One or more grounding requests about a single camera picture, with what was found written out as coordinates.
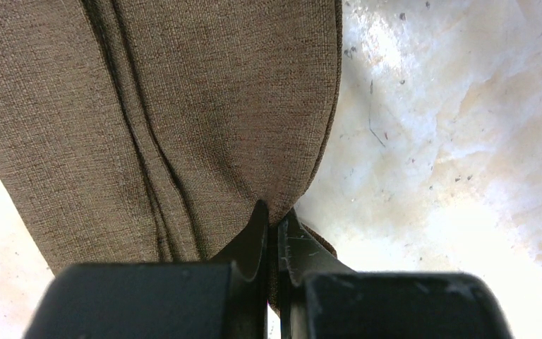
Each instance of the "marble surface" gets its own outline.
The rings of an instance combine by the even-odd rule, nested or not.
[[[299,217],[357,270],[473,273],[517,338],[542,338],[542,0],[348,0],[343,18],[337,113]],[[0,184],[0,338],[51,279]]]

